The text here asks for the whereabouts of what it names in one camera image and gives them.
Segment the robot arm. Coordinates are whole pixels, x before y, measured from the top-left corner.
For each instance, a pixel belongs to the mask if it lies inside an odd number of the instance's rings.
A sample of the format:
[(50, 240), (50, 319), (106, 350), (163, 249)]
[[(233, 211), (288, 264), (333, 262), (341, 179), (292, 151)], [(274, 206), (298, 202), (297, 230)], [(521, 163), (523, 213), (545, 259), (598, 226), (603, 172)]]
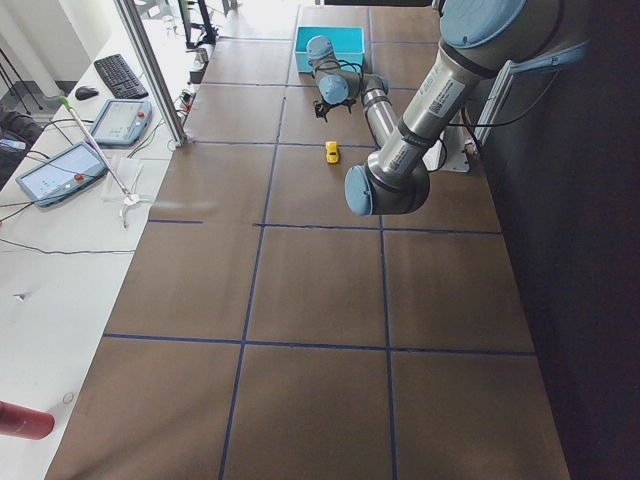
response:
[(345, 198), (359, 216), (399, 215), (429, 193), (423, 158), (483, 79), (556, 72), (586, 54), (587, 1), (446, 1), (436, 61), (379, 150), (349, 169)]
[(314, 102), (315, 116), (327, 122), (330, 110), (340, 106), (351, 110), (360, 102), (376, 146), (383, 147), (398, 123), (388, 97), (387, 80), (365, 73), (359, 64), (338, 59), (331, 40), (324, 35), (312, 37), (307, 42), (306, 53), (321, 95), (321, 99)]

